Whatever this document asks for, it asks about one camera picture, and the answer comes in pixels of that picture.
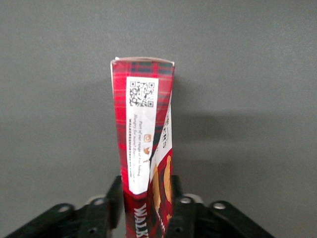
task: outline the gray background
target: gray background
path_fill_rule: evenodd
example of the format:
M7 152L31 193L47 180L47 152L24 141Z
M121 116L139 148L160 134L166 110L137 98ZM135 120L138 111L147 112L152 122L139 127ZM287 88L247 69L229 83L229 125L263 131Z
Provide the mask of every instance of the gray background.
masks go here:
M277 238L317 237L315 0L2 0L0 236L119 174L115 56L176 62L185 192L227 200Z

